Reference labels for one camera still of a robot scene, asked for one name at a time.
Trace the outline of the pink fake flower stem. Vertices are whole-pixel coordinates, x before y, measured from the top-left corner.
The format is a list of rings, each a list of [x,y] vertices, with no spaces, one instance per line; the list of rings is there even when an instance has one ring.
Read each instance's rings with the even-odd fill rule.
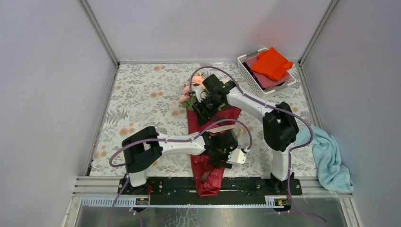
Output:
[[[198,89],[198,87],[201,87],[203,91],[206,91],[203,81],[204,81],[204,75],[203,73],[198,73],[192,78],[191,86],[192,89]],[[184,85],[183,88],[183,94],[179,98],[179,106],[185,107],[187,110],[193,111],[193,104],[196,102],[196,95],[191,95],[190,94],[190,86],[189,85]]]

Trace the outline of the dark red wrapping paper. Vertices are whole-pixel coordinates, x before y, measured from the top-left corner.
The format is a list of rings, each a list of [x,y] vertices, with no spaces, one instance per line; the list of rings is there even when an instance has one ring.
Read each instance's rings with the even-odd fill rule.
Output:
[[[187,110],[188,133],[193,134],[204,130],[207,126],[222,119],[237,119],[241,109],[237,107],[225,107],[218,112],[210,121],[200,126],[195,112]],[[214,166],[209,163],[210,157],[206,155],[191,155],[192,173],[197,194],[200,197],[217,196],[221,189],[222,178],[225,168]]]

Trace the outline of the white plastic basket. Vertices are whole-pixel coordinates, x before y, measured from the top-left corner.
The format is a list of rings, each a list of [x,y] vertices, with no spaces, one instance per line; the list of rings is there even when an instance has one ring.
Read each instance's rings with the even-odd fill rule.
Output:
[[[237,57],[237,68],[239,72],[255,94],[261,98],[267,98],[268,96],[291,87],[296,83],[295,68],[287,70],[283,77],[278,81],[271,80],[266,76],[251,70],[251,67],[258,60],[258,54],[267,50],[268,48],[261,48],[253,53],[243,54]]]

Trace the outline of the cream ribbon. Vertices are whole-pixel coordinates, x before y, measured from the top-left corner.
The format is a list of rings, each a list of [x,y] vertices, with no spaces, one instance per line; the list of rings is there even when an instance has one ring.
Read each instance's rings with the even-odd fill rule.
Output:
[[[241,137],[241,135],[243,135],[244,128],[243,128],[243,126],[241,126],[239,124],[230,124],[230,125],[224,125],[224,126],[219,126],[219,127],[213,128],[213,129],[209,129],[207,131],[212,134],[223,133],[226,131],[232,131],[235,134],[235,136],[237,138],[239,138],[239,137]]]

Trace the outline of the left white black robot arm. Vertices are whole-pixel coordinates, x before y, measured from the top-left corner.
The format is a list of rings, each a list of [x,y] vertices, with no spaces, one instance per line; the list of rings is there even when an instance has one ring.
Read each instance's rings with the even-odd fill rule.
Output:
[[[122,149],[130,179],[128,187],[135,194],[146,190],[145,171],[163,155],[206,155],[213,165],[224,168],[246,160],[231,126],[182,136],[158,133],[154,126],[148,126],[123,140]]]

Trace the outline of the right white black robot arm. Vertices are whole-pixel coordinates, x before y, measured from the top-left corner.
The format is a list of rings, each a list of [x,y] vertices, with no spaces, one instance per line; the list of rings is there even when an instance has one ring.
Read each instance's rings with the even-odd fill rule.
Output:
[[[299,127],[287,103],[268,104],[236,82],[229,80],[224,83],[214,74],[208,76],[202,85],[190,87],[189,94],[196,99],[192,109],[199,125],[215,117],[223,104],[237,107],[259,120],[263,126],[264,140],[273,149],[272,175],[275,179],[271,182],[271,188],[278,195],[290,189],[288,178],[291,170],[287,147],[296,140]]]

